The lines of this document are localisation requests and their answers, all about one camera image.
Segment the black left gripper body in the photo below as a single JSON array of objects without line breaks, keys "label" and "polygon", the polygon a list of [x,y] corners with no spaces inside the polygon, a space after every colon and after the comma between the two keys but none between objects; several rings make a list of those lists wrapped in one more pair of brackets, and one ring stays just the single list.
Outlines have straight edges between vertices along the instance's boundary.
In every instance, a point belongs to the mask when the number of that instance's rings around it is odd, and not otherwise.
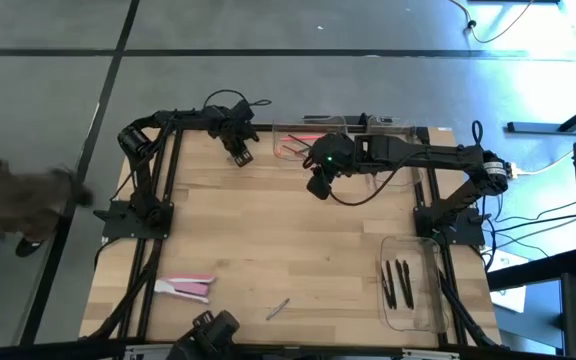
[{"label": "black left gripper body", "polygon": [[232,108],[209,105],[205,115],[211,120],[208,134],[219,138],[227,150],[244,150],[246,140],[259,141],[251,122],[254,113],[247,100],[240,100]]}]

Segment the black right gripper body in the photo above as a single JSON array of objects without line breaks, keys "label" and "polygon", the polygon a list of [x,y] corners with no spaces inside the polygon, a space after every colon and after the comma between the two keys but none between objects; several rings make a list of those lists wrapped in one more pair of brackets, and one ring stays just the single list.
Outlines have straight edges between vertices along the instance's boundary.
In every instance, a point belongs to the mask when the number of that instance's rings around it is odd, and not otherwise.
[{"label": "black right gripper body", "polygon": [[327,133],[310,147],[307,167],[319,168],[328,175],[352,172],[354,169],[355,143],[343,133]]}]

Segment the black pen white scale print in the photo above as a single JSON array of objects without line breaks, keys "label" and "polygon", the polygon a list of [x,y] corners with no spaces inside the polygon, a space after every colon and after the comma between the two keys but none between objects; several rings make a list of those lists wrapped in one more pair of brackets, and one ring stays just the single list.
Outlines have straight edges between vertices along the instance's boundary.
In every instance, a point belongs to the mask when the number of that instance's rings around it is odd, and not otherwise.
[{"label": "black pen white scale print", "polygon": [[404,276],[404,285],[405,285],[405,293],[407,297],[407,306],[409,309],[414,310],[414,299],[412,295],[412,288],[410,282],[410,271],[409,266],[406,260],[403,261],[403,276]]}]

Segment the clear plastic bin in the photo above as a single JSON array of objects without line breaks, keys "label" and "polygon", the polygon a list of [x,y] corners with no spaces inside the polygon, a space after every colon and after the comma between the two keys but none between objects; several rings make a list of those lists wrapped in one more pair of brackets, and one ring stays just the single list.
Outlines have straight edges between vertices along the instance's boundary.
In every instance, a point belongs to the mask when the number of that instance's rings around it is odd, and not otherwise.
[{"label": "clear plastic bin", "polygon": [[[368,135],[387,135],[397,137],[406,143],[416,144],[416,126],[413,122],[399,117],[385,115],[369,115],[367,118],[366,133]],[[401,168],[385,190],[395,193],[403,193],[413,190],[423,180],[423,175],[418,168]]]},{"label": "clear plastic bin", "polygon": [[[438,245],[432,239],[388,236],[381,240],[375,257],[378,314],[383,325],[392,331],[414,334],[439,334],[446,331],[442,293],[437,273]],[[399,284],[395,259],[406,260],[414,299],[414,310],[406,306]],[[397,309],[389,309],[381,287],[380,268],[386,276],[385,261],[390,262],[394,279]]]},{"label": "clear plastic bin", "polygon": [[282,142],[280,141],[280,138],[288,134],[297,136],[324,136],[327,133],[348,134],[348,126],[340,124],[308,124],[304,121],[301,123],[274,122],[272,124],[272,153],[280,166],[301,168],[302,163],[306,160],[308,153],[306,154],[306,158],[300,158],[294,156],[288,150],[283,149],[282,145],[287,145],[294,149],[303,149],[306,147],[295,141]]}]

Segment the grey crayon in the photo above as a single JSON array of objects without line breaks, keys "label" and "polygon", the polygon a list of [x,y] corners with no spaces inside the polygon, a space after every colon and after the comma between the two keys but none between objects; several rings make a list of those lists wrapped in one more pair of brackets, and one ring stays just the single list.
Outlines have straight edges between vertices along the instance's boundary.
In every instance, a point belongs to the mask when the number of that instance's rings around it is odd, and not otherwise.
[{"label": "grey crayon", "polygon": [[274,318],[281,310],[285,308],[287,304],[289,304],[290,300],[290,298],[284,299],[280,304],[271,310],[271,312],[266,316],[265,320],[270,321],[272,318]]}]

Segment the black rig beam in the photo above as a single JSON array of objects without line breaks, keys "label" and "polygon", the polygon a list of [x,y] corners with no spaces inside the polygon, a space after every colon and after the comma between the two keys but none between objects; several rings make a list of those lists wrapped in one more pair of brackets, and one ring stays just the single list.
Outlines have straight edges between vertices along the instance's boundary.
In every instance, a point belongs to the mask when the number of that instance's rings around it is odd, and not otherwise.
[{"label": "black rig beam", "polygon": [[[0,360],[99,360],[119,358],[130,345],[139,344],[135,338],[85,339],[73,342],[31,344],[0,347]],[[385,357],[401,360],[403,348],[328,347],[328,346],[279,346],[233,344],[231,360],[246,360],[265,355],[282,358],[309,356],[336,357]],[[436,349],[460,354],[460,360],[576,360],[567,356],[515,352],[501,347],[470,347],[447,345]]]}]

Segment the black desk leg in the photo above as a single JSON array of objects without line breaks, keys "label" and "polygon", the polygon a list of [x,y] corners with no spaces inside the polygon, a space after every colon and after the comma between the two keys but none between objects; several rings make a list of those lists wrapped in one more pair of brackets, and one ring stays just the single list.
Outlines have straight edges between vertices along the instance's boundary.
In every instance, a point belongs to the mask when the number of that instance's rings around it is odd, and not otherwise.
[{"label": "black desk leg", "polygon": [[509,133],[576,135],[576,114],[561,124],[535,122],[509,122],[506,126]]}]

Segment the person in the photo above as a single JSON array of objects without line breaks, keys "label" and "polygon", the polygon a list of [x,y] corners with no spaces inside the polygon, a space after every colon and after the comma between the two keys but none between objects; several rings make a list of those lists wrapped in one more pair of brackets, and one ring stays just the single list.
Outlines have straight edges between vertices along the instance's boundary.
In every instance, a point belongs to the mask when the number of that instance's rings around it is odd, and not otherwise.
[{"label": "person", "polygon": [[94,194],[71,171],[62,168],[15,174],[0,159],[0,235],[19,233],[15,254],[28,257],[50,240],[62,215],[56,207],[68,201],[89,207]]}]

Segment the silver aluminium bar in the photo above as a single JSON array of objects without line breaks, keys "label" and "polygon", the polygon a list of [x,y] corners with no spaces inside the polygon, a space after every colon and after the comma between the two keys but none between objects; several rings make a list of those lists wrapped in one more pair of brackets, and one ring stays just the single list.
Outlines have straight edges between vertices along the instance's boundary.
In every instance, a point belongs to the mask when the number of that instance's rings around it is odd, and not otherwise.
[{"label": "silver aluminium bar", "polygon": [[437,350],[403,348],[401,360],[460,360],[460,354]]},{"label": "silver aluminium bar", "polygon": [[166,360],[171,344],[130,345],[120,360]]}]

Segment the white paper sheet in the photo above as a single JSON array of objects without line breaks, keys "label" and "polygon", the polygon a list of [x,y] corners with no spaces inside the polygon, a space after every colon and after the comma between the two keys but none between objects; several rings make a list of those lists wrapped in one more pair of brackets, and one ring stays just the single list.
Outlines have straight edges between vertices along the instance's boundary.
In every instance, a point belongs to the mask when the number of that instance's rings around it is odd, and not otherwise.
[{"label": "white paper sheet", "polygon": [[[489,273],[505,268],[523,265],[529,260],[511,253],[497,250],[489,269]],[[491,291],[491,300],[494,305],[500,306],[515,313],[523,313],[525,307],[526,286]]]}]

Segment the black floor beam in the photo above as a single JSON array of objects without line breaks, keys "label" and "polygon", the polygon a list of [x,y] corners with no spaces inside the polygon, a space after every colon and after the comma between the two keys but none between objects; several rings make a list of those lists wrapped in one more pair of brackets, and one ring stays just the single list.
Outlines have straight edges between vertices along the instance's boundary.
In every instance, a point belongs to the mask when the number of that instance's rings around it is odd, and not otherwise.
[{"label": "black floor beam", "polygon": [[552,281],[563,274],[576,276],[576,250],[489,272],[487,282],[493,292]]}]

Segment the black bracket bar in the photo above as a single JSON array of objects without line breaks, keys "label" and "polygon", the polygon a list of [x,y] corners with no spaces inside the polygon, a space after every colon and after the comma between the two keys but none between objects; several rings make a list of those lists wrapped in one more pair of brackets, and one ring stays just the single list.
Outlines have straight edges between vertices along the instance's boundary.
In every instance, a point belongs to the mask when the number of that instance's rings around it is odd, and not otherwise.
[{"label": "black bracket bar", "polygon": [[368,115],[304,115],[302,120],[308,124],[340,124],[347,126],[366,126]]}]

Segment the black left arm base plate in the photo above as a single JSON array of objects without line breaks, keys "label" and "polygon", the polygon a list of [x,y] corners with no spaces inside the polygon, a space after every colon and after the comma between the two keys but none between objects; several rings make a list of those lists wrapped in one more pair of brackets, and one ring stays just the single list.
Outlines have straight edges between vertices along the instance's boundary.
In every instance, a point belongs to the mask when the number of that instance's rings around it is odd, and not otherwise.
[{"label": "black left arm base plate", "polygon": [[162,204],[155,209],[155,218],[150,221],[139,217],[130,202],[112,201],[108,210],[94,210],[93,214],[104,222],[104,237],[166,239],[173,212],[173,204]]}]

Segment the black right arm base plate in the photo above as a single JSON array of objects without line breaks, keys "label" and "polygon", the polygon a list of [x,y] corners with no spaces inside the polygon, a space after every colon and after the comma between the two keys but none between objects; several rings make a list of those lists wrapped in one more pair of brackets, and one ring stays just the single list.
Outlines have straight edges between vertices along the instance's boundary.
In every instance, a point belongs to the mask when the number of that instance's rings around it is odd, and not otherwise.
[{"label": "black right arm base plate", "polygon": [[467,207],[456,214],[437,214],[430,207],[413,210],[416,234],[433,239],[439,245],[476,245],[485,243],[478,212]]}]

